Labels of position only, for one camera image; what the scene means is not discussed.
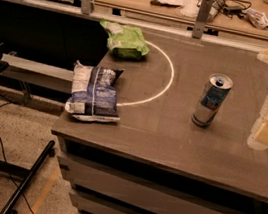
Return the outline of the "silver blue redbull can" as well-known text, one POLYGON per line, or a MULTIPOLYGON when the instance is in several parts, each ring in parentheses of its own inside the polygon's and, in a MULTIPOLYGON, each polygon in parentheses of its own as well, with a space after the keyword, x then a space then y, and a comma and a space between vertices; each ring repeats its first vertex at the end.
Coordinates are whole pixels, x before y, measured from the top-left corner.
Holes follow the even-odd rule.
POLYGON ((192 121, 199 127, 208 127, 233 86, 232 79, 223 73, 213 73, 204 86, 194 108, 192 121))

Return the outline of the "blue white chip bag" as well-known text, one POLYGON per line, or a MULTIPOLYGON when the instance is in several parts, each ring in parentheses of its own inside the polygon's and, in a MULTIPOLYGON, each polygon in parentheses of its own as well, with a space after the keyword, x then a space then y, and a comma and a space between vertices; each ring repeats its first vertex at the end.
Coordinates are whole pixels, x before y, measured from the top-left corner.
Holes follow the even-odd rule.
POLYGON ((74 67, 71 97, 65 111, 85 122, 118 122, 117 93, 113 84, 122 75, 121 69, 84 66, 77 61, 74 67))

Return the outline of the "green snack bag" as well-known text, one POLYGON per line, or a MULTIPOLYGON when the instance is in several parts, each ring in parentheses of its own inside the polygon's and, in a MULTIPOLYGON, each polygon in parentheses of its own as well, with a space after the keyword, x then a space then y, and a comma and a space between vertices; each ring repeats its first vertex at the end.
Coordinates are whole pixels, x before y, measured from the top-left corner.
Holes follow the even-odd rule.
POLYGON ((140 28, 121 25, 106 19, 102 19, 100 24, 108 35, 107 47, 112 54, 122 59, 139 60, 149 53, 140 28))

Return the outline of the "metal bench rail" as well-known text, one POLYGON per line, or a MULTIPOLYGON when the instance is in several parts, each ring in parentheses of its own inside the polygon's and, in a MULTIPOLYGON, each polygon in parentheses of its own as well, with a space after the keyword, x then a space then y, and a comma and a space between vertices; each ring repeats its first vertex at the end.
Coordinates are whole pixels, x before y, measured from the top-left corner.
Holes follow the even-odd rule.
POLYGON ((2 55, 2 60, 9 65, 9 68, 4 70, 2 74, 5 77, 43 86, 43 88, 62 93, 69 94, 71 92, 73 71, 26 60, 12 54, 2 55))

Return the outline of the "right metal bracket post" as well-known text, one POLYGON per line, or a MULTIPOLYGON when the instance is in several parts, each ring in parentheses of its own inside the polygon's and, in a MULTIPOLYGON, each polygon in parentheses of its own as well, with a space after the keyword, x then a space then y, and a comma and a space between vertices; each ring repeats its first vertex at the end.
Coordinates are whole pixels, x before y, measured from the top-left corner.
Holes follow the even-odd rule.
POLYGON ((195 25, 192 32, 194 39, 200 39, 204 33, 204 28, 210 14, 213 1, 214 0, 201 0, 199 13, 197 13, 197 19, 195 20, 195 25))

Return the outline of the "black metal stand base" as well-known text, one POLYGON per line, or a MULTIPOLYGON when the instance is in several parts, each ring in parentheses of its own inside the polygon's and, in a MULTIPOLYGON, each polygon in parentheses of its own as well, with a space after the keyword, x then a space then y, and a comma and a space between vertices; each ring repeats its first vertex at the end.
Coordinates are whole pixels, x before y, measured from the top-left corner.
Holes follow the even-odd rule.
POLYGON ((0 214, 18 214, 18 212, 14 209, 15 204, 18 202, 20 197, 26 201, 29 212, 31 214, 35 214, 30 206, 24 191, 27 189, 28 185, 32 181, 33 177, 39 171, 39 168, 42 166, 47 157, 52 157, 55 155, 54 151, 55 141, 48 142, 47 146, 43 149, 42 153, 39 154, 39 157, 34 162, 33 166, 29 169, 25 169, 24 167, 20 167, 18 165, 11 164, 6 161, 5 155, 2 160, 0 160, 0 172, 4 174, 8 174, 11 181, 16 186, 12 196, 5 204, 4 208, 0 211, 0 214))

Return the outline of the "grey drawer cabinet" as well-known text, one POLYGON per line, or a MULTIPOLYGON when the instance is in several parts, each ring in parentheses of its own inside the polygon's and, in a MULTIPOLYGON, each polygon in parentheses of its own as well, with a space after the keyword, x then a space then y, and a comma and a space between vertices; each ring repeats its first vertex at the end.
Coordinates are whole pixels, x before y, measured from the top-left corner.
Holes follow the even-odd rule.
POLYGON ((60 136, 77 214, 268 214, 268 203, 60 136))

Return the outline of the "crumpled snack wrapper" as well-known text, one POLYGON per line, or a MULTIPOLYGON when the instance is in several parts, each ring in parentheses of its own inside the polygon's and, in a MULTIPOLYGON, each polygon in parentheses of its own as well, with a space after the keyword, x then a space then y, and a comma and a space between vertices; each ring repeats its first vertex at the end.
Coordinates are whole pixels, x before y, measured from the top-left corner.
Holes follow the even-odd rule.
POLYGON ((253 8, 247 9, 245 12, 248 20, 254 27, 264 29, 268 26, 268 18, 264 13, 254 10, 253 8))

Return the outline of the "white paper sheets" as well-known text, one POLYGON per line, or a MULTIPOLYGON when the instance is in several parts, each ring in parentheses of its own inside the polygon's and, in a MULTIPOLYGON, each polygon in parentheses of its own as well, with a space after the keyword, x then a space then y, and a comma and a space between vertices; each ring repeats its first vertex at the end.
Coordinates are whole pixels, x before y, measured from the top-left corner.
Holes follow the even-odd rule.
POLYGON ((160 6, 176 6, 180 9, 180 14, 189 18, 197 17, 199 6, 197 0, 153 0, 160 6))

